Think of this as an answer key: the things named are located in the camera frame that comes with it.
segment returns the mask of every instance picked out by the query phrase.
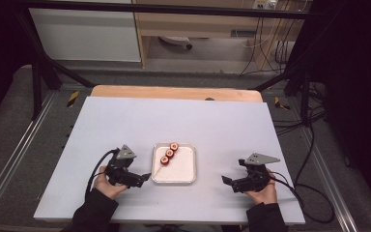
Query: square plate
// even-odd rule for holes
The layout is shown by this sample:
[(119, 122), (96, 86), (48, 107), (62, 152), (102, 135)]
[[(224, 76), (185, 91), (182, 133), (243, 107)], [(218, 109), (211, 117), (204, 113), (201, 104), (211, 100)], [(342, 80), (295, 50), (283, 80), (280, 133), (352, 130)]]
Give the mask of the square plate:
[(160, 184), (191, 184), (197, 177), (195, 167), (195, 147), (179, 143), (179, 149), (167, 165), (160, 159), (170, 148), (170, 143), (158, 143), (153, 150), (152, 179)]

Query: human hand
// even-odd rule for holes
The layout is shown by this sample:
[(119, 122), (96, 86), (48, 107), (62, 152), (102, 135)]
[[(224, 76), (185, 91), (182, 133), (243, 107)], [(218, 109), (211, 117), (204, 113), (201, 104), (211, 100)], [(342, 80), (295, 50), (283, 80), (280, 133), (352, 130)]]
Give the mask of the human hand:
[[(275, 178), (275, 176), (271, 173), (269, 169), (268, 173), (272, 178)], [(276, 203), (276, 189), (275, 189), (275, 180), (270, 179), (266, 187), (260, 191), (245, 191), (246, 195), (248, 195), (252, 201), (254, 201), (255, 205), (258, 205), (260, 203), (264, 204), (271, 204)]]
[(104, 174), (104, 171), (106, 170), (105, 166), (100, 167), (100, 172), (98, 177), (95, 180), (95, 188), (99, 190), (101, 193), (103, 193), (105, 196), (108, 198), (114, 200), (116, 196), (126, 190), (128, 187), (127, 186), (112, 186), (107, 178), (106, 174)]

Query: wall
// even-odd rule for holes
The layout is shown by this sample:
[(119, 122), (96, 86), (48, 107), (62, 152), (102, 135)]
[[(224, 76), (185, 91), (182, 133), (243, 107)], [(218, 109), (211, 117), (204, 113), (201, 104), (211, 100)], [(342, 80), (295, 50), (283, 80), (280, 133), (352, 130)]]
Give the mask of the wall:
[[(130, 3), (130, 0), (90, 2)], [(46, 9), (30, 12), (43, 47), (53, 59), (140, 62), (132, 13)]]

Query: wooden panel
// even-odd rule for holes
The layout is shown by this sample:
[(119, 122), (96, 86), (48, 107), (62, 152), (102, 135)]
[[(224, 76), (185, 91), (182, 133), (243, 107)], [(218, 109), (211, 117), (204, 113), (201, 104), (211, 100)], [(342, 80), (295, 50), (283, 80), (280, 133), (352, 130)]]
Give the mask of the wooden panel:
[(251, 90), (205, 89), (205, 88), (173, 88), (145, 86), (98, 85), (91, 94), (92, 97), (144, 98), (144, 99), (178, 99), (230, 102), (262, 102), (261, 94)]

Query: person's left hand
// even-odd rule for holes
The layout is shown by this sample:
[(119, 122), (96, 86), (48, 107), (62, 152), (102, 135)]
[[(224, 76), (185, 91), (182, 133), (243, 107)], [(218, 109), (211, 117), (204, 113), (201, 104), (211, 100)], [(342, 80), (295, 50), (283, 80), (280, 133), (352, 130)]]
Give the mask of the person's left hand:
[(105, 166), (100, 167), (100, 174), (95, 180), (95, 188), (99, 190), (101, 193), (103, 193), (105, 196), (107, 196), (108, 198), (114, 200), (114, 198), (116, 198), (116, 196), (120, 192), (128, 189), (128, 187), (127, 186), (112, 186), (108, 182), (106, 178), (106, 174), (104, 174), (105, 170), (106, 170)]

